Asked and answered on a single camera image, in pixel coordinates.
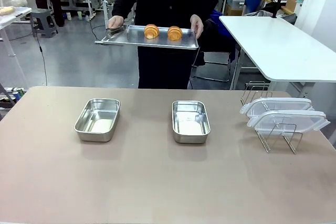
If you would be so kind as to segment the person's left hand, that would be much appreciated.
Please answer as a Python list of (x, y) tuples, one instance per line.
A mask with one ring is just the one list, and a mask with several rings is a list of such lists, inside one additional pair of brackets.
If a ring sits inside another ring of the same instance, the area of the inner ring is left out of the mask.
[(204, 25), (201, 18), (198, 15), (193, 14), (190, 18), (190, 22), (191, 22), (191, 31), (195, 34), (195, 38), (199, 39), (204, 29)]

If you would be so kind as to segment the person's right hand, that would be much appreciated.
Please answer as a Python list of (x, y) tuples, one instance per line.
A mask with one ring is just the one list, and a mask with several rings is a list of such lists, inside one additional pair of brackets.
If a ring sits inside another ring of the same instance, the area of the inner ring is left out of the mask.
[(124, 18), (119, 15), (112, 16), (108, 22), (109, 29), (120, 28), (124, 23)]

